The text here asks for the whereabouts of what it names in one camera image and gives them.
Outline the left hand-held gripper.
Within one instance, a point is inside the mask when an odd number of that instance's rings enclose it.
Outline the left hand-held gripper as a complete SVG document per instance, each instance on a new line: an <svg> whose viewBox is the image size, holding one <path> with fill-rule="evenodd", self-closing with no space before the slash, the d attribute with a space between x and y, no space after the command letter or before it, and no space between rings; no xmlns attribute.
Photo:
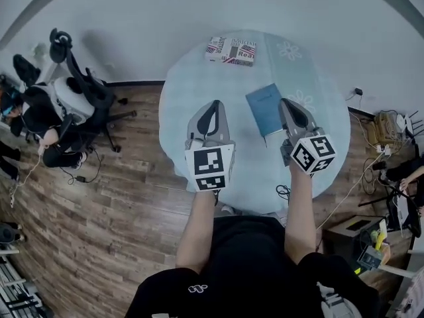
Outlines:
<svg viewBox="0 0 424 318"><path fill-rule="evenodd" d="M229 142L229 126L225 107L219 100L202 106L190 119L187 126L185 160L190 182L196 191L220 191L230 181L235 162L235 144Z"/></svg>

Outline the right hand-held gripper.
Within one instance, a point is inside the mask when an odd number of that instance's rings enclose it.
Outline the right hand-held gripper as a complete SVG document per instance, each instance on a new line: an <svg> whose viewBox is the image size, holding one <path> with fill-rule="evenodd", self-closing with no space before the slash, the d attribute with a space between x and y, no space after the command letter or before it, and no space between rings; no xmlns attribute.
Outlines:
<svg viewBox="0 0 424 318"><path fill-rule="evenodd" d="M328 134L308 132L300 137L303 129L314 128L312 114L299 103L282 98L278 106L282 128L291 138L283 141L280 150L285 166L295 162L308 175L326 170L336 158L336 150ZM291 139L297 138L295 144Z"/></svg>

